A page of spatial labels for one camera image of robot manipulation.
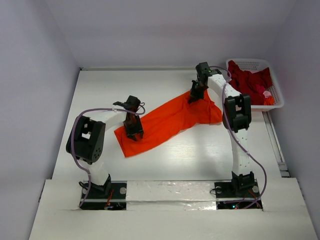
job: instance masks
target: white table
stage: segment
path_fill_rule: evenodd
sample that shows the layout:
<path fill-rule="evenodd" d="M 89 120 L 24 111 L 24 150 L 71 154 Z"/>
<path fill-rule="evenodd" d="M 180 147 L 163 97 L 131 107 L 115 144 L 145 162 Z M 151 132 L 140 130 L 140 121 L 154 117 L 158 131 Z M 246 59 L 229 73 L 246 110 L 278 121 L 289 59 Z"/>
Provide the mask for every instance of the white table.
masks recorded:
<path fill-rule="evenodd" d="M 261 112 L 252 113 L 248 145 L 268 176 L 262 197 L 264 211 L 159 210 L 153 205 L 117 212 L 77 210 L 81 192 L 78 181 L 87 176 L 65 150 L 76 116 L 85 109 L 111 107 L 129 95 L 145 102 L 148 113 L 190 90 L 195 77 L 194 70 L 81 71 L 53 178 L 45 184 L 30 239 L 317 239 L 297 181 L 281 178 Z M 209 91 L 209 96 L 221 107 L 218 95 Z M 105 133 L 99 159 L 106 162 L 113 181 L 135 184 L 134 181 L 231 179 L 231 142 L 222 124 L 196 125 L 129 158 L 124 157 L 114 129 Z M 252 166 L 262 188 L 263 172 L 256 164 Z"/>

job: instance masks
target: white wall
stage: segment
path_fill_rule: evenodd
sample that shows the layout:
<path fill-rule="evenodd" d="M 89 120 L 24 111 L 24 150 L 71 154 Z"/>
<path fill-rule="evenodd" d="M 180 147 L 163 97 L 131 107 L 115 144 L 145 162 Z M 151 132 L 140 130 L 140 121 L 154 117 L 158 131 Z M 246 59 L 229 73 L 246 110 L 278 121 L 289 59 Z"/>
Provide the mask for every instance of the white wall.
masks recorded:
<path fill-rule="evenodd" d="M 79 68 L 45 1 L 0 7 L 0 239 L 28 239 Z"/>
<path fill-rule="evenodd" d="M 46 0 L 81 67 L 261 58 L 296 0 Z"/>
<path fill-rule="evenodd" d="M 299 0 L 267 59 L 285 98 L 271 112 L 288 169 L 320 237 L 320 0 Z"/>

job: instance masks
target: cable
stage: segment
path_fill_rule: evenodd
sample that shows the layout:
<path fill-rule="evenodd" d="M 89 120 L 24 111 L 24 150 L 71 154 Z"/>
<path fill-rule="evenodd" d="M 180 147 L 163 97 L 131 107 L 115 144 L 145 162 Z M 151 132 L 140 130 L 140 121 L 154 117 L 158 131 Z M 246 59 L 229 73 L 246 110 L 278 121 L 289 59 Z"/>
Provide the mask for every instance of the cable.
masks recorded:
<path fill-rule="evenodd" d="M 226 90 L 226 87 L 227 87 L 227 84 L 231 81 L 231 72 L 229 72 L 228 69 L 225 69 L 223 67 L 220 67 L 220 66 L 210 66 L 210 68 L 219 68 L 219 69 L 222 69 L 224 71 L 226 71 L 228 73 L 228 76 L 229 76 L 229 79 L 225 81 L 225 84 L 223 86 L 223 89 L 222 89 L 222 108 L 223 108 L 223 116 L 224 116 L 224 119 L 225 119 L 225 122 L 226 122 L 226 125 L 228 127 L 228 130 L 230 131 L 230 135 L 232 136 L 233 140 L 236 142 L 236 144 L 238 144 L 238 146 L 256 163 L 260 166 L 260 168 L 262 169 L 263 171 L 263 174 L 264 174 L 264 186 L 263 186 L 263 189 L 260 193 L 260 195 L 255 199 L 253 200 L 252 203 L 250 203 L 248 206 L 244 207 L 244 209 L 248 209 L 250 208 L 252 205 L 254 204 L 257 204 L 258 201 L 261 199 L 261 196 L 264 194 L 265 190 L 266 190 L 266 187 L 267 187 L 267 173 L 266 173 L 266 170 L 264 168 L 264 166 L 261 165 L 260 162 L 258 162 L 242 145 L 241 143 L 237 140 L 236 136 L 234 135 L 234 132 L 232 131 L 231 129 L 231 126 L 230 126 L 230 123 L 229 123 L 229 120 L 228 120 L 228 116 L 227 116 L 227 113 L 226 113 L 226 108 L 225 108 L 225 90 Z"/>
<path fill-rule="evenodd" d="M 144 108 L 144 106 L 140 105 L 140 107 L 143 109 L 143 112 L 141 112 L 141 113 L 137 113 L 137 112 L 134 112 L 134 111 L 129 111 L 129 110 L 126 110 L 126 109 L 123 109 L 123 108 L 91 108 L 91 109 L 87 109 L 87 110 L 84 110 L 83 112 L 81 112 L 76 117 L 76 119 L 74 120 L 74 123 L 73 123 L 73 126 L 72 126 L 72 130 L 71 130 L 71 138 L 70 138 L 70 140 L 71 140 L 71 155 L 72 155 L 73 160 L 74 160 L 75 164 L 77 165 L 77 167 L 80 168 L 81 170 L 85 171 L 87 173 L 87 175 L 88 175 L 88 188 L 86 190 L 86 193 L 85 193 L 82 201 L 79 204 L 79 208 L 84 204 L 85 200 L 88 197 L 90 188 L 91 188 L 91 173 L 90 173 L 90 171 L 88 169 L 86 169 L 86 168 L 84 168 L 83 166 L 80 165 L 80 163 L 79 163 L 79 161 L 77 160 L 77 157 L 76 157 L 75 132 L 76 132 L 76 126 L 78 124 L 79 119 L 82 117 L 82 115 L 84 115 L 84 114 L 86 114 L 88 112 L 94 112 L 94 111 L 114 111 L 114 110 L 117 110 L 117 111 L 120 111 L 120 112 L 127 112 L 127 113 L 134 114 L 134 115 L 143 115 L 143 114 L 145 114 L 146 109 Z"/>

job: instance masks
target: red cloth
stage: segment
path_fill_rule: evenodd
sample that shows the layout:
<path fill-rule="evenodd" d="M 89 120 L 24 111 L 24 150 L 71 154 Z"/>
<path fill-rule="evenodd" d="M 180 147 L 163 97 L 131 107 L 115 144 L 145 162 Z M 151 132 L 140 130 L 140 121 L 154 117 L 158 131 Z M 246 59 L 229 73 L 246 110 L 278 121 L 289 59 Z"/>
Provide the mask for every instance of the red cloth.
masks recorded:
<path fill-rule="evenodd" d="M 259 92 L 257 85 L 265 89 L 272 86 L 269 68 L 252 73 L 242 71 L 234 61 L 229 61 L 228 70 L 232 75 L 230 85 L 242 94 L 249 94 L 251 105 L 264 105 L 265 97 Z"/>
<path fill-rule="evenodd" d="M 125 157 L 131 157 L 164 143 L 180 131 L 195 124 L 215 124 L 222 121 L 220 109 L 210 100 L 208 92 L 204 99 L 188 103 L 190 91 L 166 102 L 141 118 L 143 139 L 127 138 L 125 128 L 114 131 Z"/>

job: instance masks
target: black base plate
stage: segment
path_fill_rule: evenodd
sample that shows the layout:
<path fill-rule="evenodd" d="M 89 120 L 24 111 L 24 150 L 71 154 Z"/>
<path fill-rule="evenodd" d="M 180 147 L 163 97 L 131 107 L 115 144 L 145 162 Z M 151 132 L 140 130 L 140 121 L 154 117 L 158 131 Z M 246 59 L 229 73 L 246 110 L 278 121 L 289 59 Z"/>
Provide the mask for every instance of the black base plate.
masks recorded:
<path fill-rule="evenodd" d="M 109 200 L 110 205 L 106 206 L 108 196 L 101 195 L 92 188 L 81 206 L 82 210 L 125 210 L 126 204 L 126 191 L 127 182 L 112 182 L 111 190 L 113 190 L 112 197 Z"/>
<path fill-rule="evenodd" d="M 258 183 L 255 181 L 254 186 L 258 187 Z M 235 192 L 234 188 L 230 181 L 221 181 L 214 183 L 215 197 L 217 199 L 236 199 L 236 198 L 245 198 L 253 197 L 249 191 Z M 260 195 L 260 192 L 254 192 L 250 189 L 254 195 L 257 197 Z"/>

